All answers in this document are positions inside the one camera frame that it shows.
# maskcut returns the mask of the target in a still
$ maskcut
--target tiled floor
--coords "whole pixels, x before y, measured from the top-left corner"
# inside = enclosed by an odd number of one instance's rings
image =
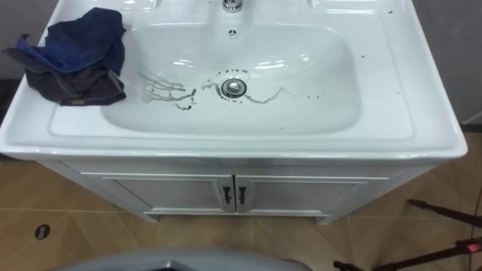
[[[317,227],[308,218],[168,217],[152,224],[31,162],[0,165],[0,270],[44,270],[119,251],[154,246],[241,248],[333,270],[342,260],[369,270],[379,263],[448,248],[470,227],[413,209],[404,201],[472,213],[482,185],[482,134],[466,134],[467,157],[409,182],[353,212]],[[51,226],[44,240],[35,228]],[[474,257],[474,269],[482,258]],[[455,257],[408,270],[467,270]]]

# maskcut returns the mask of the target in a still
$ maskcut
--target red object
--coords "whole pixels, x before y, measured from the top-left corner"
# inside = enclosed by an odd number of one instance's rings
[[[472,252],[472,253],[473,253],[473,252],[478,252],[478,251],[480,251],[480,250],[482,249],[479,245],[468,245],[467,248],[468,248],[468,250],[469,250],[470,252]]]

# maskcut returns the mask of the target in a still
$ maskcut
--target black cabinet handle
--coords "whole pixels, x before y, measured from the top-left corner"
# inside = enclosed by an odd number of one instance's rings
[[[226,204],[231,204],[231,197],[229,196],[229,191],[231,191],[231,187],[223,187],[224,190],[224,201]]]
[[[246,192],[246,187],[240,187],[239,188],[239,203],[241,203],[241,205],[244,205],[244,201],[246,200],[246,197],[245,197],[245,193]]]

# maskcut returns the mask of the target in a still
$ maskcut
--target white sink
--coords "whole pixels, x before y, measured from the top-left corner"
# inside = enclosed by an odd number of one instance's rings
[[[221,0],[60,0],[50,24],[93,7],[123,13],[127,99],[60,107],[24,80],[1,152],[377,160],[466,152],[411,0],[245,0],[235,14]],[[246,83],[244,96],[220,94],[231,78]]]

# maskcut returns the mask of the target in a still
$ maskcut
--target gray cloth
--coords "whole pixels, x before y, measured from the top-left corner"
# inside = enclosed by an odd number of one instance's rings
[[[103,64],[60,75],[21,50],[3,50],[26,68],[29,86],[44,98],[61,105],[110,105],[126,98],[124,84]]]

